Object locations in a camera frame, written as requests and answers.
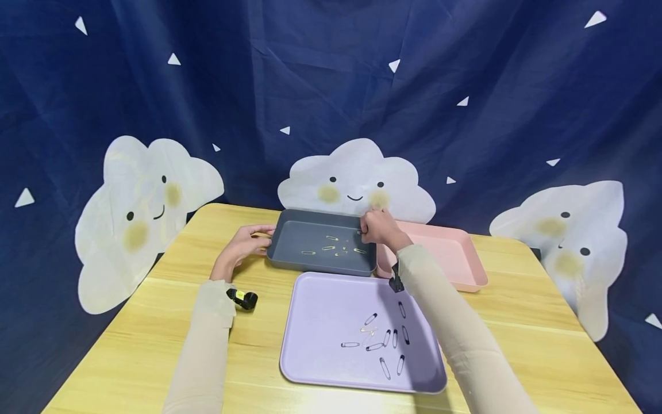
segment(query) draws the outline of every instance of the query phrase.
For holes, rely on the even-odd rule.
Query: beige sleeve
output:
[[[417,244],[397,254],[407,292],[437,335],[472,414],[537,413],[492,333]]]
[[[236,315],[223,280],[200,286],[191,327],[170,383],[163,412],[219,414],[228,358],[228,335]]]

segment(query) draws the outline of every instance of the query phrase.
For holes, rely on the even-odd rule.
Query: purple tray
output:
[[[439,393],[447,383],[437,339],[407,292],[384,279],[313,272],[294,286],[281,371],[292,382],[408,393]]]

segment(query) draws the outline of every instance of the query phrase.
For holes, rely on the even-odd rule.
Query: pink tray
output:
[[[478,258],[469,233],[448,227],[399,221],[398,227],[416,244],[425,246],[437,259],[455,289],[476,292],[487,285],[487,273]],[[395,255],[383,244],[377,245],[377,275],[390,278]]]

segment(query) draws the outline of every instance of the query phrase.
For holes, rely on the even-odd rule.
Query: cloud smile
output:
[[[163,215],[164,215],[165,213],[166,213],[166,205],[164,204],[164,209],[161,211],[161,214],[159,214],[158,216],[154,217],[152,220],[158,220],[158,219],[160,219],[161,217],[163,217]]]

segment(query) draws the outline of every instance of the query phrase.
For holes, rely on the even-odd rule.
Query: white triangle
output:
[[[83,32],[85,36],[87,36],[87,29],[85,28],[85,22],[83,21],[83,18],[78,16],[78,20],[76,20],[76,28]]]
[[[23,192],[19,196],[19,200],[16,202],[16,204],[14,204],[14,208],[23,207],[24,205],[28,205],[32,203],[34,203],[34,198],[32,198],[32,194],[30,193],[30,190],[24,188]]]
[[[597,11],[593,13],[593,16],[589,20],[589,22],[584,26],[584,28],[599,25],[600,23],[604,22],[607,19],[607,16],[604,15],[603,12]]]
[[[396,70],[398,70],[398,66],[400,65],[400,59],[394,60],[389,64],[389,68],[391,68],[391,71],[395,73]]]
[[[170,55],[170,59],[167,60],[167,64],[181,66],[179,59],[177,59],[177,56],[174,53]]]
[[[655,316],[654,313],[648,315],[648,318],[646,318],[646,322],[653,325],[654,327],[662,329],[662,323],[660,323],[660,320],[657,318],[657,316]]]

